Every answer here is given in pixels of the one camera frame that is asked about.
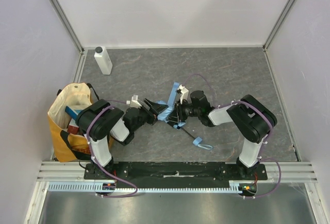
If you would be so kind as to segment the light blue folding umbrella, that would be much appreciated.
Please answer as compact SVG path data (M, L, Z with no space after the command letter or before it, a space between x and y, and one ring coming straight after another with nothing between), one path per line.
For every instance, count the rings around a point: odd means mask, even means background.
M186 120L189 117L197 117L204 126L213 127L213 124L208 118L208 114L210 113L210 111L214 109L214 107L212 107L211 104L208 102L207 97L203 91L198 90L198 91L193 91L192 93L189 92L187 101L184 101L182 104L184 118L186 118L185 123L180 125L171 124L171 112L173 111L175 102L179 101L180 98L180 95L177 94L176 92L179 85L180 83L178 82L173 83L172 90L170 92L170 96L167 102L164 101L158 102L158 104L166 104L167 109L164 110L159 115L157 115L157 119L167 123L172 128L176 130L181 130L187 135L189 135L192 138L192 143L194 146L205 150L212 150L213 147L211 145L204 144L203 139L201 137L199 136L194 137L184 128L184 125L186 124Z

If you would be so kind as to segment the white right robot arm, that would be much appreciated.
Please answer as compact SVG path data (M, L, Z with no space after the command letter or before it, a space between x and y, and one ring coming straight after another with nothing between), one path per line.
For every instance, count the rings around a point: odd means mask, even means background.
M252 174L258 167L260 150L277 125L275 115L252 95L227 106L213 107L203 91L190 94L190 101L178 100L166 121L180 129L187 118L196 117L207 127L234 123L244 137L242 151L237 158L240 174Z

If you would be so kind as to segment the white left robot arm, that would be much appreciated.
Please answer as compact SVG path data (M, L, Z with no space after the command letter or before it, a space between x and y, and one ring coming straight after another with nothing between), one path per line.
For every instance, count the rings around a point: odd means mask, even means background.
M89 139L92 148L92 161L105 168L112 164L112 155L108 149L108 139L127 145L134 138L134 132L144 124L153 125L158 115L168 108L164 103L144 99L141 102L134 95L126 104L129 108L123 111L113 107L104 99L92 105L76 106L73 119L80 130Z

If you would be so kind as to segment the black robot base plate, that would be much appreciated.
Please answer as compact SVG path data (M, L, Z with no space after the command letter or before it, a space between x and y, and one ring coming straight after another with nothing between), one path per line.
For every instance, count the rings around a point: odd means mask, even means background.
M257 164L244 169L237 164L225 162L112 162L101 169L96 163L85 166L84 179L110 179L110 174L137 184L138 180L159 180L165 178L219 178L220 180L261 180L268 179L266 167Z

